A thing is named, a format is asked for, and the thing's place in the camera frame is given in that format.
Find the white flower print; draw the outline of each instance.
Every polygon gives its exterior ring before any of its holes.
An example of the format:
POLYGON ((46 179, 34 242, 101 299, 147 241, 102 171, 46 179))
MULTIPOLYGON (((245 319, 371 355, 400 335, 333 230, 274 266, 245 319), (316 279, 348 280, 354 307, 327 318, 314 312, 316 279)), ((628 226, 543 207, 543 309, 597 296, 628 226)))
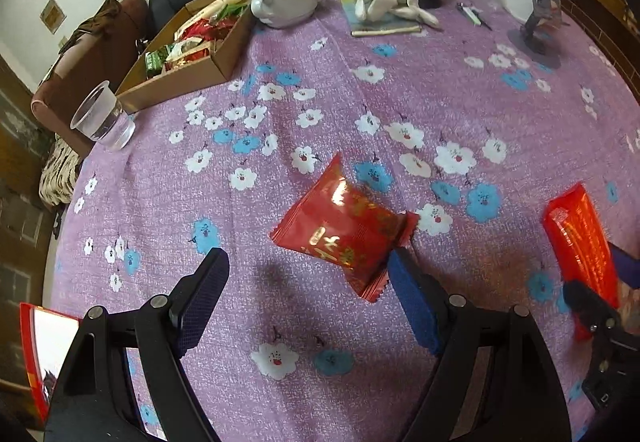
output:
POLYGON ((309 126, 315 126, 323 117, 324 114, 320 110, 307 110, 298 115, 296 124, 300 128, 308 128, 309 126))
POLYGON ((508 45, 499 44, 499 45, 496 45, 496 48, 503 54, 507 54, 507 56, 516 55, 516 51, 508 45))
POLYGON ((122 288, 122 280, 120 279, 120 275, 117 272, 111 275, 111 277, 109 278, 109 282, 111 290, 113 290, 114 292, 120 292, 120 289, 122 288))
POLYGON ((109 264, 116 262, 116 250, 111 245, 107 245, 104 249, 104 259, 109 264))
POLYGON ((536 86, 543 92, 551 91, 551 85, 547 83, 544 79, 536 79, 536 86))
MULTIPOLYGON (((634 152, 634 145, 633 145, 633 143, 631 142, 631 139, 629 138, 628 134, 627 134, 627 135, 625 135, 625 138, 626 138, 626 144, 629 146, 629 151, 630 151, 631 153, 635 153, 635 152, 634 152)), ((640 137, 636 138, 636 146, 638 145, 639 140, 640 140, 640 137)))
POLYGON ((187 122, 191 126, 200 126, 204 119, 204 113, 202 110, 193 110, 187 117, 187 122))
POLYGON ((585 104, 584 109, 589 115, 591 115, 591 117, 593 117, 595 120, 598 120, 598 114, 596 113, 596 111, 593 109, 592 106, 585 104))
POLYGON ((507 158, 507 145, 499 138, 489 138, 482 146, 482 154, 494 164, 501 164, 507 158))
POLYGON ((313 99, 316 96, 316 90, 313 88, 300 88, 293 92, 293 98, 297 101, 307 101, 313 99))
POLYGON ((92 252, 94 252, 94 239, 93 238, 87 238, 84 241, 84 253, 85 255, 89 255, 92 252))
POLYGON ((482 61, 479 57, 465 57, 465 63, 472 68, 484 68, 484 61, 482 61))
POLYGON ((220 117, 209 117, 204 121, 204 127, 212 132, 213 130, 217 130, 224 121, 220 117))
POLYGON ((420 149, 424 146, 422 141, 424 132, 415 128, 410 122, 392 122, 391 125, 385 126, 385 130, 389 137, 401 142, 409 149, 420 149))
POLYGON ((317 161, 310 146, 298 147, 291 153, 291 165, 303 175, 313 173, 317 161))
POLYGON ((124 261, 124 249, 125 249, 124 240, 122 239, 122 236, 118 236, 118 239, 116 240, 115 251, 116 251, 116 257, 122 261, 124 261))
POLYGON ((262 146, 262 154, 266 157, 271 155, 274 151, 278 149, 278 136, 275 133, 271 133, 271 135, 267 135, 264 138, 264 146, 262 146))
POLYGON ((233 189, 238 191, 244 191, 245 189, 252 188, 255 183, 255 179, 258 175, 251 171, 249 168, 236 168, 236 170, 229 175, 229 185, 233 189))
POLYGON ((513 62, 516 63, 516 66, 522 70, 527 70, 529 68, 529 63, 519 57, 516 57, 513 62))
POLYGON ((434 162, 447 174, 466 175, 478 163, 474 158, 474 152, 469 148, 460 148, 457 142, 449 141, 446 146, 437 146, 436 152, 434 162))
POLYGON ((299 357, 284 343, 277 345, 263 343, 258 346, 257 352, 251 352, 251 358, 258 365, 260 373, 275 380, 282 380, 285 376, 295 372, 299 357))
POLYGON ((184 139, 184 132, 182 130, 169 134, 169 142, 171 144, 178 144, 182 139, 184 139))
POLYGON ((582 100, 587 104, 591 104, 593 102, 593 92, 589 88, 582 88, 580 90, 580 94, 582 95, 582 100))
POLYGON ((380 119, 369 110, 367 110, 366 114, 361 115, 354 124, 360 133, 369 133, 369 135, 375 135, 380 129, 380 119))
POLYGON ((184 105, 184 109, 187 112, 192 112, 193 110, 197 110, 198 108, 201 107, 202 103, 206 100, 207 99, 204 98, 204 96, 194 97, 193 99, 191 99, 191 101, 187 102, 187 104, 184 105))
POLYGON ((489 56, 489 63, 496 68, 509 68, 511 66, 511 60, 502 54, 491 54, 489 56))
POLYGON ((96 177, 91 177, 84 186, 84 192, 88 195, 94 192, 95 187, 98 185, 98 179, 96 177))
POLYGON ((422 209, 416 211, 420 215, 418 229, 427 231, 429 236, 447 234, 453 223, 453 218, 444 211, 442 206, 425 204, 422 209))
POLYGON ((311 50, 320 50, 324 45, 326 45, 327 41, 329 41, 328 38, 321 37, 320 39, 316 39, 309 48, 311 48, 311 50))
POLYGON ((213 157, 213 153, 207 148, 196 151, 192 157, 189 157, 184 161, 184 165, 187 167, 187 171, 191 173, 200 173, 204 168, 209 165, 209 161, 213 157))
POLYGON ((400 164, 409 175, 429 178, 431 176, 431 166, 425 161, 417 158, 413 153, 403 153, 400 155, 400 164))
POLYGON ((225 112, 225 117, 228 120, 238 120, 239 118, 244 117, 244 112, 246 112, 245 106, 238 106, 236 108, 231 108, 225 112))
POLYGON ((244 120, 244 125, 252 130, 255 130, 258 125, 263 121, 264 116, 267 114, 267 107, 258 105, 249 112, 249 115, 244 120))
POLYGON ((356 69, 352 69, 351 72, 353 72, 353 74, 361 81, 366 81, 373 85, 385 78, 385 69, 378 68, 373 65, 358 67, 356 69))
POLYGON ((80 197, 76 200, 76 205, 74 206, 74 213, 77 215, 80 211, 82 211, 82 207, 84 206, 84 199, 80 197))
POLYGON ((230 92, 237 92, 243 86, 244 86, 244 81, 240 79, 235 79, 226 86, 226 89, 229 90, 230 92))
POLYGON ((271 101, 272 99, 281 101, 284 95, 284 88, 280 85, 274 85, 273 83, 262 85, 260 90, 258 90, 259 101, 271 101))

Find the mug handle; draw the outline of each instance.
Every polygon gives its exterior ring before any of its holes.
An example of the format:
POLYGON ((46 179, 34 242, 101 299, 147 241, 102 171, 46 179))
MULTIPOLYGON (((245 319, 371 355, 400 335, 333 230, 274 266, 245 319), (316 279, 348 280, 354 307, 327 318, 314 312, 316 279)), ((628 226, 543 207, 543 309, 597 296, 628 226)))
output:
POLYGON ((258 19, 271 18, 274 16, 271 10, 271 3, 273 0, 251 0, 251 12, 258 19))

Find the red-framed object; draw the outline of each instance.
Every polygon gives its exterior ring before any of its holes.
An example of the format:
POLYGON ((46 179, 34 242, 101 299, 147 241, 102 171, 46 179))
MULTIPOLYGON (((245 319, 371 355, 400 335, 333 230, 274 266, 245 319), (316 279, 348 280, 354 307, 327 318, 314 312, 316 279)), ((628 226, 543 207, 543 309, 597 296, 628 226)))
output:
POLYGON ((22 337, 22 351, 24 352, 24 365, 27 370, 27 378, 31 394, 36 404, 36 408, 40 413, 43 422, 46 422, 49 414, 49 403, 43 392, 43 377, 40 375, 40 365, 38 364, 36 338, 34 330, 34 310, 43 310, 46 313, 53 314, 68 319, 73 319, 80 325, 80 320, 73 316, 61 314, 47 308, 39 307, 31 303, 20 303, 20 336, 22 337))

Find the transparent plastic cup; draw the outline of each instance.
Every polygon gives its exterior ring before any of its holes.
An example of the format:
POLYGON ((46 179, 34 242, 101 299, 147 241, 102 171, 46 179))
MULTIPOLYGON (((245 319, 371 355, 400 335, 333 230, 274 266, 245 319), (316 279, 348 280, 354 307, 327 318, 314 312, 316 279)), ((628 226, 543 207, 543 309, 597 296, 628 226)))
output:
POLYGON ((70 127, 115 151, 124 148, 136 129, 136 123, 122 109, 120 101, 109 88, 109 82, 103 81, 80 104, 70 127))

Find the wooden door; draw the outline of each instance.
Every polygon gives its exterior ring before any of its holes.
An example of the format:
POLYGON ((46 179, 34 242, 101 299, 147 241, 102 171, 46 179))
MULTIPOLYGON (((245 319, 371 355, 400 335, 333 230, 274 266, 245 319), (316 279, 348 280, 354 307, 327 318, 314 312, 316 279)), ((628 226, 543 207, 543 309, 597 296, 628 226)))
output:
POLYGON ((42 303, 54 217, 38 196, 52 135, 31 114, 31 93, 0 58, 0 394, 38 427, 20 342, 20 301, 42 303))

